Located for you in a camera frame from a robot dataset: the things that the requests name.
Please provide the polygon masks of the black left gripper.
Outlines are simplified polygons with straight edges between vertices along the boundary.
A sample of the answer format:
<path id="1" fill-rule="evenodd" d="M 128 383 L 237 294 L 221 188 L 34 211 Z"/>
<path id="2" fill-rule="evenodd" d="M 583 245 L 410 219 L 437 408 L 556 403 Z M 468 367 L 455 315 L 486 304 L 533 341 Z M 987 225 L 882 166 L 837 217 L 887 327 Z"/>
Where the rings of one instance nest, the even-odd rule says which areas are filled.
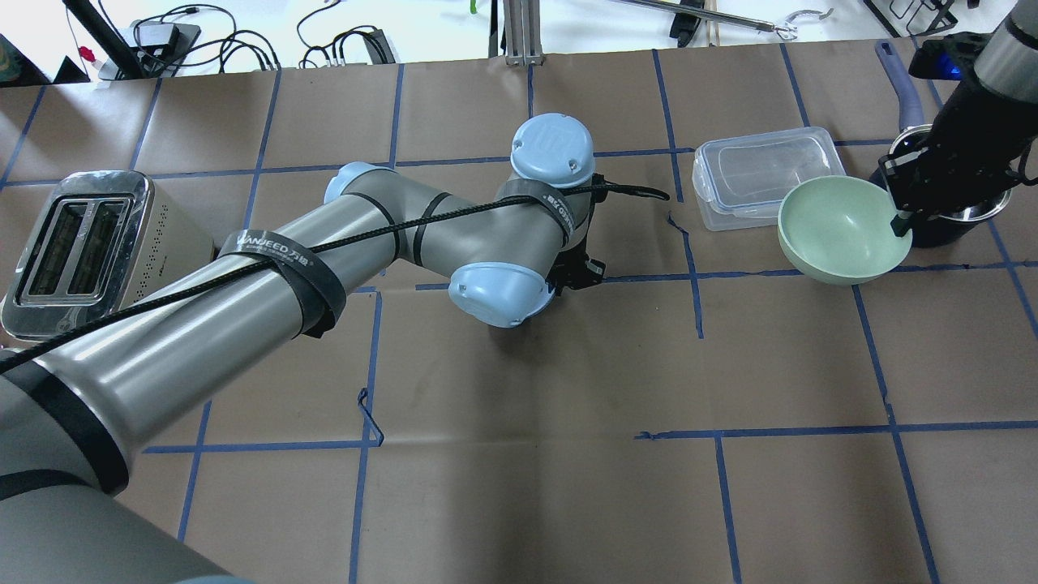
<path id="1" fill-rule="evenodd" d="M 547 284 L 552 294 L 563 294 L 564 288 L 582 290 L 599 285 L 604 280 L 605 265 L 590 258 L 586 248 L 594 208 L 596 208 L 597 203 L 603 202 L 607 197 L 602 190 L 593 190 L 592 187 L 604 187 L 605 185 L 607 185 L 607 180 L 603 174 L 594 173 L 585 184 L 561 189 L 561 193 L 566 196 L 568 203 L 574 210 L 582 208 L 585 214 L 583 214 L 583 219 L 575 234 L 570 238 L 567 247 L 555 257 L 555 263 L 549 270 Z"/>

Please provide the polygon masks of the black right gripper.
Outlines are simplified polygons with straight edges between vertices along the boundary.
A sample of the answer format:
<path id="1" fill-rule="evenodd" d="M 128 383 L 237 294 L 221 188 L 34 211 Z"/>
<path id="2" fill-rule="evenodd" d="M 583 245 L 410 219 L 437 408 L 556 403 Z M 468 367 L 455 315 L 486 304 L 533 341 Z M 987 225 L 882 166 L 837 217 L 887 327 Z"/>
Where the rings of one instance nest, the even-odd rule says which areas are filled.
<path id="1" fill-rule="evenodd" d="M 931 140 L 954 158 L 957 171 L 998 195 L 1025 182 L 1010 164 L 1036 138 L 1033 36 L 965 32 L 924 41 L 908 69 L 919 79 L 958 81 L 931 123 Z M 890 221 L 898 238 L 914 225 L 912 211 L 898 210 Z"/>

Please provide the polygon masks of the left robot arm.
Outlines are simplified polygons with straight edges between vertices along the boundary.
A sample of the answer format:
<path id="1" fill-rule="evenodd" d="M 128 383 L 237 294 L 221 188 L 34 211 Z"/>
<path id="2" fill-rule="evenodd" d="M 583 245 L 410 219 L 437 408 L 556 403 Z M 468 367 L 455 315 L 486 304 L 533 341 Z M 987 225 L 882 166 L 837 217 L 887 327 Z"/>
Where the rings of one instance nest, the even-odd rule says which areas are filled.
<path id="1" fill-rule="evenodd" d="M 240 230 L 211 265 L 142 302 L 2 354 L 4 583 L 234 583 L 115 496 L 138 451 L 299 336 L 333 329 L 347 296 L 397 260 L 448 277 L 450 300 L 496 328 L 537 314 L 585 235 L 594 146 L 549 112 L 512 141 L 492 203 L 353 162 L 324 203 L 275 230 Z"/>

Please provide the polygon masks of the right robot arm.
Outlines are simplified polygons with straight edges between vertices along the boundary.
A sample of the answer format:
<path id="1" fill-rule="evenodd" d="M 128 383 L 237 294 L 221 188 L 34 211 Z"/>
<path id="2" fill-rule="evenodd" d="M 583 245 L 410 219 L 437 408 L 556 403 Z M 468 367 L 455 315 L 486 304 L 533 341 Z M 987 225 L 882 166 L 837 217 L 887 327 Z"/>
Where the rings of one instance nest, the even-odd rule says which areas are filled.
<path id="1" fill-rule="evenodd" d="M 880 159 L 894 235 L 1036 184 L 1027 174 L 1037 133 L 1034 1 L 1017 2 L 991 33 L 924 41 L 908 73 L 957 85 L 910 148 Z"/>

